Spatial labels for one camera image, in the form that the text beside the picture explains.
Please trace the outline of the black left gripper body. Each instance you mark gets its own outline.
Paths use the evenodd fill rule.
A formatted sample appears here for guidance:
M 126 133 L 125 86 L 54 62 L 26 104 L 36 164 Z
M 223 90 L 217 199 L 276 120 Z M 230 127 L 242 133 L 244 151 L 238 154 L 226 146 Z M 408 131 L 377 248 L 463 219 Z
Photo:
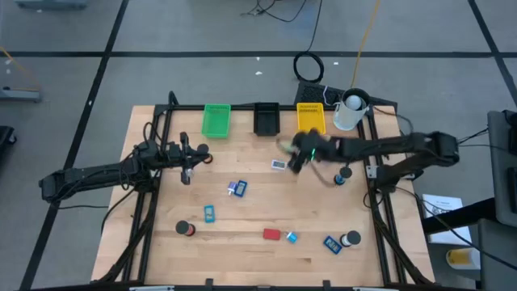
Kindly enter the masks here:
M 180 135 L 180 143 L 176 144 L 171 142 L 169 145 L 167 157 L 167 167 L 175 168 L 180 167 L 180 181 L 184 185 L 189 185 L 191 183 L 191 176 L 193 173 L 194 167 L 197 165 L 197 162 L 191 162 L 190 157 L 195 156 L 195 154 L 191 153 L 191 147 L 189 145 L 189 138 L 186 132 L 181 132 Z

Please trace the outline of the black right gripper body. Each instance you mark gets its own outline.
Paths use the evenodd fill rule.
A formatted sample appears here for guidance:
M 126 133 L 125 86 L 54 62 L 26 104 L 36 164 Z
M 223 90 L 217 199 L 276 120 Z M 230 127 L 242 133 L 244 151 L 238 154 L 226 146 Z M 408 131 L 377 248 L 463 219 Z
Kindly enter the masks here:
M 301 153 L 308 155 L 308 161 L 317 159 L 327 162 L 337 162 L 338 140 L 334 137 L 320 135 L 313 131 L 313 148 L 301 148 Z

